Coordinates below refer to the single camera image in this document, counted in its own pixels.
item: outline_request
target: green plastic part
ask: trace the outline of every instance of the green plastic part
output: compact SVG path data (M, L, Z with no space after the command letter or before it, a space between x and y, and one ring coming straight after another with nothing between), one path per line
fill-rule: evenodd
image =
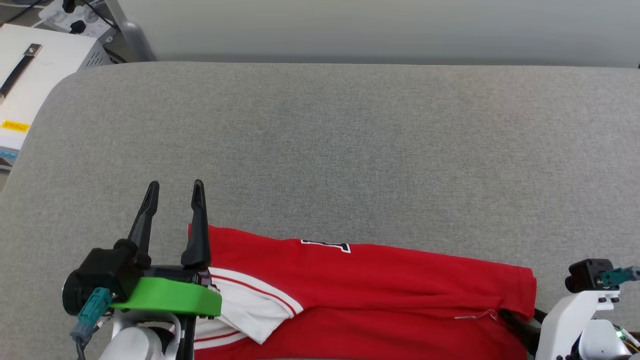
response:
M132 309L180 315L219 316L222 297L202 285L143 277L127 302L114 302L115 309Z

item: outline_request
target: red garment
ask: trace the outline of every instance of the red garment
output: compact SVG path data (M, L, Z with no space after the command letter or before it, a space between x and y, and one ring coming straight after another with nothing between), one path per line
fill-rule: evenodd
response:
M217 227L209 238L223 316L200 324L198 360L526 359L495 312L533 316L527 268Z

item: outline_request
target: gray tablecloth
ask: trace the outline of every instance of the gray tablecloth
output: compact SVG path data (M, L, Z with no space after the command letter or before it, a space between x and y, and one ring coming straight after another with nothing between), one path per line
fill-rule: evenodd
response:
M61 285L91 248L127 235L155 179L154 263L179 263L200 178L211 224L529 266L549 310L573 262L640 262L639 117L640 72L628 69L77 73L42 106L0 193L3 358L73 358ZM637 329L639 304L639 286L624 286L609 316Z

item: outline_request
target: white stripe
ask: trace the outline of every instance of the white stripe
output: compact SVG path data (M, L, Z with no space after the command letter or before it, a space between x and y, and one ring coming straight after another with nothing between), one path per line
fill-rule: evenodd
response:
M238 340L246 338L246 335L242 332L238 332L235 335L227 336L226 338L213 339L207 341L196 341L193 343L193 348L198 350L199 348L208 348L208 347L221 347L222 345L235 343Z
M209 271L211 271L211 275L213 277L216 276L222 276L222 277L227 277L229 279L233 279L233 280L237 280L239 282L243 282L247 285L253 286L254 288L264 291L266 293L272 294L276 297L279 297L280 299L282 299L286 304L290 305L294 311L296 312L296 314L300 314L304 309L302 308L302 305L300 305L300 303L298 303L297 301L295 301L292 297L288 296L284 291L282 290L278 290L276 288L274 288L273 286L267 284L266 282L260 280L260 279L256 279L253 276L247 275L247 274L243 274L241 272L237 272L237 271L233 271L233 270L227 270L227 269L221 269L221 268L209 268ZM229 281L224 281L223 279L215 279L215 281L219 281L219 282L224 282L225 284L229 284L229 285L238 285L235 282L229 282ZM269 296L266 295L264 293L261 292L256 292L253 291L249 288L247 288L247 290L250 290L260 296ZM274 300L275 302L281 304L285 310L291 315L294 316L295 314L291 313L291 309L289 309L289 306L286 306L285 304L282 303L282 301L278 300L275 297L269 297L271 300Z

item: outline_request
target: power strip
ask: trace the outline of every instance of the power strip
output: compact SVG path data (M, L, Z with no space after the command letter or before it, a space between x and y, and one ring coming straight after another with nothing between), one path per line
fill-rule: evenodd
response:
M63 0L54 0L40 11L39 16L45 25L62 33L70 33L71 24L82 21L86 28L78 35L98 38L102 45L113 41L113 37L118 31L100 19L89 6L77 5L72 13L66 13L62 8L62 3Z

